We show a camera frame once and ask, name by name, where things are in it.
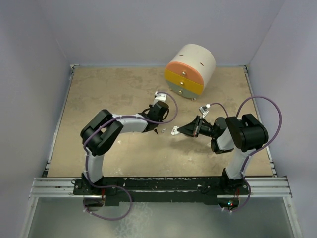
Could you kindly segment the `white earbud charging case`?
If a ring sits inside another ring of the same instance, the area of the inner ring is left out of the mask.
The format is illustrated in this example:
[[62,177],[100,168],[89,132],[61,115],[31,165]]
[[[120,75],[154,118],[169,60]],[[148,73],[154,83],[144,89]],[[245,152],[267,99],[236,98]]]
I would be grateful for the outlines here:
[[178,127],[174,126],[172,131],[171,131],[171,135],[175,136],[175,135],[178,135],[178,134],[179,134]]

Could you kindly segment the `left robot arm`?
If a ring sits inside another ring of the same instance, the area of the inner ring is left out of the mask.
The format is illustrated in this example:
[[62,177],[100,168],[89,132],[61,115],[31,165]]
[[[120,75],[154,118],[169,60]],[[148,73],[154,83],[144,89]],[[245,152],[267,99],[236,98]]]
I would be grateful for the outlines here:
[[102,166],[105,153],[110,150],[117,137],[128,132],[148,132],[156,129],[169,113],[169,106],[158,101],[141,113],[128,116],[111,114],[103,109],[82,129],[80,136],[86,151],[85,170],[87,179],[84,188],[90,194],[102,189]]

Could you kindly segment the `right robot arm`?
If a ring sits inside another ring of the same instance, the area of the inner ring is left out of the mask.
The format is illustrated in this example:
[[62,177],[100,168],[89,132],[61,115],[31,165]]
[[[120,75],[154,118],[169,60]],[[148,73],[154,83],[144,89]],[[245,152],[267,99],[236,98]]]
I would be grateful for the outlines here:
[[232,194],[243,185],[243,175],[251,153],[268,142],[267,129],[253,114],[244,114],[240,119],[218,117],[214,124],[197,116],[192,122],[179,127],[177,132],[193,138],[202,134],[211,138],[214,153],[233,153],[219,178],[219,188],[226,194]]

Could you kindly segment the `round white drawer cabinet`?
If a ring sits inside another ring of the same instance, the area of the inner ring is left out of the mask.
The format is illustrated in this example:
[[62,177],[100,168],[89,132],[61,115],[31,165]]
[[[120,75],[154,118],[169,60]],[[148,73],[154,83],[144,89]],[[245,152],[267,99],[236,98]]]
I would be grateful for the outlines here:
[[196,44],[186,44],[165,68],[171,91],[191,100],[202,95],[216,69],[214,55]]

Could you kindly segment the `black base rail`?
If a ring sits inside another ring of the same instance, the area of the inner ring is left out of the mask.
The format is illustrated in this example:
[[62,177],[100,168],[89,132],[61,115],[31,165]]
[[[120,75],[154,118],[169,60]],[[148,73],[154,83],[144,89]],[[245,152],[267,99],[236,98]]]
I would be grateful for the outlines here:
[[118,206],[121,202],[173,202],[218,205],[220,196],[225,199],[247,195],[249,188],[243,185],[234,191],[219,188],[220,176],[200,177],[103,177],[91,185],[82,176],[72,180],[75,195],[85,198],[101,196],[105,206]]

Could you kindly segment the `aluminium frame rail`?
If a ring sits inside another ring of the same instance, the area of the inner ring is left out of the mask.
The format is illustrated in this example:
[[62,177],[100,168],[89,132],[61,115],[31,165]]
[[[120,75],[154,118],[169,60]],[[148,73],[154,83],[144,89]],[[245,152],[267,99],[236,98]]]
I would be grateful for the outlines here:
[[[286,177],[248,177],[238,188],[220,188],[216,177],[107,177],[110,187],[105,194],[118,195],[124,188],[133,197],[138,195],[211,195],[233,197],[290,197]],[[101,197],[102,189],[80,178],[35,178],[31,196],[39,197]]]

